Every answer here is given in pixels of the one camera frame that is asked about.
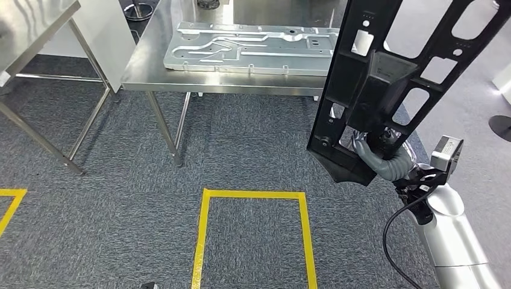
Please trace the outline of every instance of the rectangular hole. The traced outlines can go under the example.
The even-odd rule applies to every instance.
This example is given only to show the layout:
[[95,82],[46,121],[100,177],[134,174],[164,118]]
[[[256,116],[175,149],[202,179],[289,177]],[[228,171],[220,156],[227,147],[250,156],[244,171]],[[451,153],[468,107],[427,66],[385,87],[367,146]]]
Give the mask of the rectangular hole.
[[333,119],[340,119],[343,111],[344,107],[342,105],[334,103],[330,109],[330,117]]
[[373,39],[374,35],[364,30],[358,30],[357,35],[355,36],[355,41],[353,42],[353,48],[351,52],[358,55],[367,56]]
[[454,37],[474,39],[483,32],[496,13],[492,1],[475,0],[467,6],[451,32]]
[[342,132],[342,136],[339,139],[339,144],[352,152],[355,152],[353,149],[353,144],[351,143],[351,136],[353,135],[354,129],[350,126],[346,126],[344,131]]
[[449,58],[435,56],[422,72],[421,78],[441,84],[457,63],[457,61]]
[[404,113],[404,110],[397,110],[392,116],[392,120],[400,125],[408,125],[429,97],[430,94],[424,89],[411,89],[403,100],[403,105],[406,107],[408,115]]
[[390,51],[408,58],[419,56],[451,2],[403,0],[385,38]]

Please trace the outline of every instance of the black cable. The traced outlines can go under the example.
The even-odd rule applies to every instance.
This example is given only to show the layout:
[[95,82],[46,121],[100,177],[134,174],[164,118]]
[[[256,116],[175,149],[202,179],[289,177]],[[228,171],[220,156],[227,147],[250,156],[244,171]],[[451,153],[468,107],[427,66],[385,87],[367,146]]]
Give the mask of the black cable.
[[419,202],[422,202],[425,198],[427,198],[429,195],[431,195],[431,193],[433,192],[435,188],[430,188],[429,191],[424,194],[423,196],[421,196],[419,199],[417,200],[414,200],[413,202],[409,203],[408,205],[400,208],[397,212],[395,212],[390,218],[389,220],[387,221],[387,223],[385,224],[385,228],[383,229],[383,252],[385,253],[385,257],[387,257],[387,260],[389,260],[389,263],[390,265],[392,266],[392,268],[394,268],[394,270],[396,270],[406,281],[408,281],[408,283],[410,283],[412,286],[414,286],[416,289],[422,289],[422,287],[420,287],[417,283],[415,283],[415,281],[410,278],[408,275],[406,275],[402,270],[401,268],[399,268],[396,263],[394,263],[394,261],[392,260],[392,258],[390,257],[389,255],[389,250],[387,248],[387,233],[389,231],[389,228],[390,228],[390,224],[392,223],[392,221],[394,221],[394,219],[396,219],[397,216],[399,216],[402,212],[408,210],[409,208],[413,207],[414,205],[418,204]]

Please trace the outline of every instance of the black metal bracket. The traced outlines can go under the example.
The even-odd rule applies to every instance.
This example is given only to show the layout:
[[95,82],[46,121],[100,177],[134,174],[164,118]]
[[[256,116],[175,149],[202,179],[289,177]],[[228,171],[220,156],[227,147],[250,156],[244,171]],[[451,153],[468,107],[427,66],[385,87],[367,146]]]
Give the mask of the black metal bracket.
[[[340,144],[347,126],[368,132],[371,149],[388,160],[511,16],[511,1],[502,0],[479,36],[471,40],[454,37],[453,27],[472,1],[453,0],[421,53],[407,58],[383,46],[402,0],[348,0],[307,145],[307,150],[336,182],[368,185],[376,175],[355,152]],[[352,52],[359,30],[374,37],[367,56]],[[455,55],[456,49],[463,53]],[[442,83],[421,77],[433,57],[457,62]],[[425,90],[428,99],[408,125],[394,122],[393,115],[414,88]],[[331,117],[334,104],[344,107],[339,119]],[[396,142],[388,144],[380,140],[387,128],[400,134]]]

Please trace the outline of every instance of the white wall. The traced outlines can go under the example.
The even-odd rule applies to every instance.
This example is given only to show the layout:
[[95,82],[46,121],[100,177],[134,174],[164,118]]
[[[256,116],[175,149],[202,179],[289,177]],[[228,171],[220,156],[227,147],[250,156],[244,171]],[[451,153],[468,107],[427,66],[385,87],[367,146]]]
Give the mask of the white wall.
[[[73,19],[83,34],[101,69],[115,91],[135,50],[135,41],[118,0],[80,0]],[[86,57],[68,25],[65,25],[41,54]]]

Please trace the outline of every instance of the yellow tape rectangle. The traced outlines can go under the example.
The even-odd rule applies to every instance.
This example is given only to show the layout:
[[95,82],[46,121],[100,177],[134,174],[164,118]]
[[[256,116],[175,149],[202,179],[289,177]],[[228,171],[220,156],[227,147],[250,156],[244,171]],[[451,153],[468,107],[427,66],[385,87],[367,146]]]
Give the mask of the yellow tape rectangle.
[[197,247],[193,260],[192,289],[201,288],[202,265],[204,262],[204,249],[206,241],[207,218],[209,212],[209,200],[211,197],[244,197],[261,199],[294,199],[298,200],[300,209],[300,221],[302,224],[302,235],[304,242],[305,263],[307,269],[307,282],[309,289],[317,289],[316,267],[314,265],[314,254],[312,251],[312,238],[310,236],[309,214],[307,212],[307,201],[304,192],[295,191],[223,191],[204,189],[202,193],[201,213],[199,216],[199,229],[197,236]]
[[21,203],[21,200],[25,196],[25,193],[27,193],[27,190],[25,188],[0,189],[0,197],[14,197],[13,201],[7,208],[7,211],[5,212],[4,216],[0,220],[0,237],[4,233],[7,224],[9,224],[9,221],[11,220],[11,218],[14,215],[14,212]]

